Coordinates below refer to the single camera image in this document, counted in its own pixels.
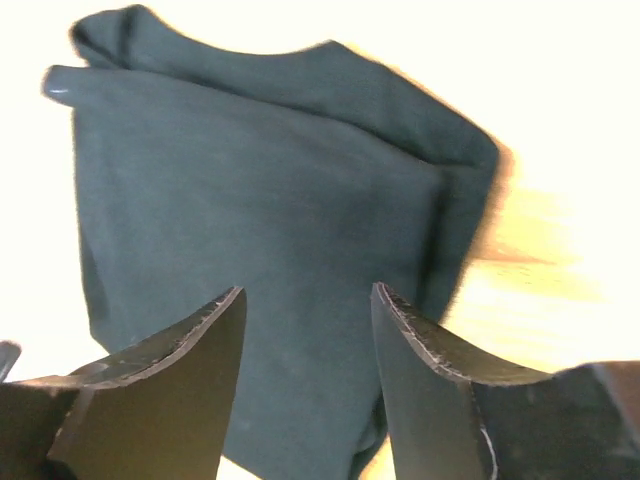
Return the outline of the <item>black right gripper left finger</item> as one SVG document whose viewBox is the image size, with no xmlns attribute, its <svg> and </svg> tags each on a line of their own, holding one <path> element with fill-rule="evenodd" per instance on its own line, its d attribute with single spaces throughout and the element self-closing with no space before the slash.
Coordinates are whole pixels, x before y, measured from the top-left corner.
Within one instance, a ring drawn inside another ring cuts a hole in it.
<svg viewBox="0 0 640 480">
<path fill-rule="evenodd" d="M 246 294 L 64 376 L 1 386 L 5 479 L 212 479 L 236 391 Z"/>
</svg>

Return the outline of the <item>black t-shirt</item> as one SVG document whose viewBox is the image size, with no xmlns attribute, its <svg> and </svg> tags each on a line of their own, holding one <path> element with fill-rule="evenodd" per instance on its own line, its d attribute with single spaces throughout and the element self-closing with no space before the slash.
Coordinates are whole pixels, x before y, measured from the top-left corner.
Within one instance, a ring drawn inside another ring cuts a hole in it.
<svg viewBox="0 0 640 480">
<path fill-rule="evenodd" d="M 492 139 L 328 41 L 220 50 L 133 5 L 78 20 L 73 110 L 92 337 L 132 345 L 230 286 L 247 323 L 225 456 L 263 479 L 355 479 L 386 434 L 374 283 L 439 320 L 498 165 Z"/>
</svg>

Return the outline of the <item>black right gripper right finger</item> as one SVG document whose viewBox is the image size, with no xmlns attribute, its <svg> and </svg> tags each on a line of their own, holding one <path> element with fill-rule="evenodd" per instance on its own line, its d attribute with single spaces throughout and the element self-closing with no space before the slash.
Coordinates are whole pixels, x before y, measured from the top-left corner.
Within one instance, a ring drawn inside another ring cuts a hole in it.
<svg viewBox="0 0 640 480">
<path fill-rule="evenodd" d="M 527 368 L 425 319 L 383 283 L 371 310 L 398 478 L 638 477 L 637 362 Z"/>
</svg>

